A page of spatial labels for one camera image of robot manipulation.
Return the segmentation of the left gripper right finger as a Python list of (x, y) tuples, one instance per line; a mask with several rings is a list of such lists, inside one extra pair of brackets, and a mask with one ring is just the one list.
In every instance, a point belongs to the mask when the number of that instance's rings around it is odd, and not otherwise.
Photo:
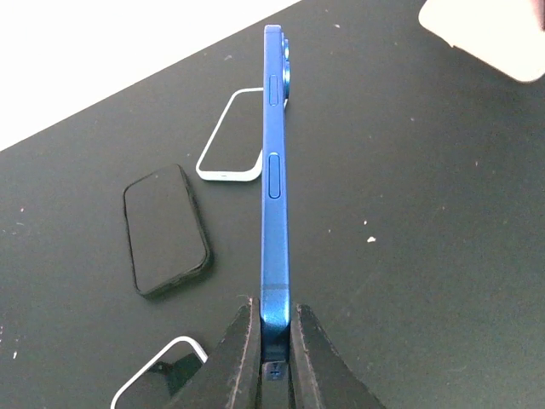
[(384, 407), (346, 365), (310, 306), (295, 306), (290, 337), (291, 408)]

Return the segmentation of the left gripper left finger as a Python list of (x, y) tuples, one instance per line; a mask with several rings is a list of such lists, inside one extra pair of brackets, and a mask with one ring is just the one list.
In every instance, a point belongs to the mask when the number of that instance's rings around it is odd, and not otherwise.
[(256, 408), (261, 368), (259, 303), (249, 298), (206, 363), (167, 408)]

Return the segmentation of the blue phone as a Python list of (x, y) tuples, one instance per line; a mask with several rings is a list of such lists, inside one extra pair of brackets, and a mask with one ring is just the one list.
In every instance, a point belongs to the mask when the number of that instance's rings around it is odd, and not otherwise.
[(290, 357), (290, 252), (285, 107), (290, 46), (282, 26), (264, 27), (261, 170), (261, 362), (267, 381), (287, 377)]

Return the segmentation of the pink phone case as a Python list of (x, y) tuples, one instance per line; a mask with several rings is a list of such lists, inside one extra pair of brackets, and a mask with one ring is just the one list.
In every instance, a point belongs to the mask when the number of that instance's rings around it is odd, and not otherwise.
[(543, 1), (426, 1), (422, 27), (523, 84), (544, 76)]

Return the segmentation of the phone in lilac case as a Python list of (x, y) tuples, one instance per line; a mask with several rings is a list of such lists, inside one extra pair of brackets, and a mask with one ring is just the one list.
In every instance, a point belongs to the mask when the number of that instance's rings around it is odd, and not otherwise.
[(163, 408), (208, 358), (194, 338), (175, 337), (118, 389), (110, 408)]

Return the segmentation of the phone in black case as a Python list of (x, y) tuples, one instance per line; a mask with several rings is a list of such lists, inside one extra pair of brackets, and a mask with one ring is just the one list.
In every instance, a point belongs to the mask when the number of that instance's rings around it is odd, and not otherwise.
[(203, 275), (213, 252), (192, 184), (178, 164), (141, 177), (123, 191), (135, 291), (160, 297)]

